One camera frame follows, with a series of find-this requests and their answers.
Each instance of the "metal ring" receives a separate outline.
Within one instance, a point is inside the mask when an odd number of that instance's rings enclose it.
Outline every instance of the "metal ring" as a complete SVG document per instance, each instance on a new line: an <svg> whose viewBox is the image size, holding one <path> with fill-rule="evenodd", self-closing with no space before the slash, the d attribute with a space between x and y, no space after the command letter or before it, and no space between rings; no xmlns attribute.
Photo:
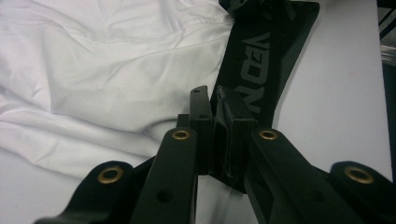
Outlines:
<svg viewBox="0 0 396 224"><path fill-rule="evenodd" d="M111 171L115 171L116 174L111 177L106 177L106 173ZM123 175L122 169L119 166L113 166L103 170L98 176L98 181L102 184L111 184L118 181L122 177L122 175Z"/></svg>
<svg viewBox="0 0 396 224"><path fill-rule="evenodd" d="M367 171L356 167L356 166L348 166L344 172L346 173L346 175L355 180L356 182L359 182L361 184L371 184L374 182L374 178L372 175L370 175L370 173L368 173Z"/></svg>
<svg viewBox="0 0 396 224"><path fill-rule="evenodd" d="M274 133L272 131L264 130L259 133L259 136L265 140L276 140L277 139L277 133Z"/></svg>
<svg viewBox="0 0 396 224"><path fill-rule="evenodd" d="M172 136L177 140L186 140L190 138L190 133L184 130L175 131Z"/></svg>

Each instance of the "white cloth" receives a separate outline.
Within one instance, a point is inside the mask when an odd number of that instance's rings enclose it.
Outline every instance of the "white cloth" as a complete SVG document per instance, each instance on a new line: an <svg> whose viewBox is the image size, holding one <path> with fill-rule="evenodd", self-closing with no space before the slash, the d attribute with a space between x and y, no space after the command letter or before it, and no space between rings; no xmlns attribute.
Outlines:
<svg viewBox="0 0 396 224"><path fill-rule="evenodd" d="M212 91L233 20L217 1L2 1L0 147L83 177L154 156Z"/></svg>

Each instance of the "wrinkled white fabric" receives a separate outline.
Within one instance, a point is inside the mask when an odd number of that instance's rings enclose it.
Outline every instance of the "wrinkled white fabric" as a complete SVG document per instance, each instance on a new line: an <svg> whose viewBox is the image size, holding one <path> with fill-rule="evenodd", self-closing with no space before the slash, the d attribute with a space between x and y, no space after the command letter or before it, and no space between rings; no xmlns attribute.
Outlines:
<svg viewBox="0 0 396 224"><path fill-rule="evenodd" d="M137 165L212 91L232 24L213 0L0 2L0 147L78 177Z"/></svg>

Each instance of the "gold rivet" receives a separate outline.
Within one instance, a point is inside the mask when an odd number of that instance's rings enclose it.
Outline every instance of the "gold rivet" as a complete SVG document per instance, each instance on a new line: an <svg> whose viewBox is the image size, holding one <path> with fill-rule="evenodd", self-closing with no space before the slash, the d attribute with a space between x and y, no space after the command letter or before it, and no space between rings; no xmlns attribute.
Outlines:
<svg viewBox="0 0 396 224"><path fill-rule="evenodd" d="M113 175L111 177L106 177L106 174L108 174L109 172L116 172L116 173L115 173L115 175ZM109 168L106 168L105 170L103 170L99 174L98 181L102 184L111 184L111 183L118 181L122 177L122 174L123 174L123 171L119 166L109 167Z"/></svg>
<svg viewBox="0 0 396 224"><path fill-rule="evenodd" d="M259 133L259 136L265 140L276 140L277 139L277 133L274 133L272 131L264 130Z"/></svg>
<svg viewBox="0 0 396 224"><path fill-rule="evenodd" d="M190 138L190 133L184 130L175 131L172 136L177 140L186 140Z"/></svg>
<svg viewBox="0 0 396 224"><path fill-rule="evenodd" d="M365 171L359 167L348 166L344 170L344 172L349 178L351 178L361 184L371 184L374 182L373 176L370 175L370 173L368 173L367 171Z"/></svg>

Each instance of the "black strap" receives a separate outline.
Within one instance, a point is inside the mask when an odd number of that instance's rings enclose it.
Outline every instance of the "black strap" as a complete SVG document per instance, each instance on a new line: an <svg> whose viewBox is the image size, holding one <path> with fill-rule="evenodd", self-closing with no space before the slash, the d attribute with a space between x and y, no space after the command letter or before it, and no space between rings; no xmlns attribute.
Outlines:
<svg viewBox="0 0 396 224"><path fill-rule="evenodd" d="M318 10L317 3L277 1L250 2L233 11L235 24L214 92L218 86L239 91L259 125L271 127L276 104ZM211 104L216 108L215 94Z"/></svg>

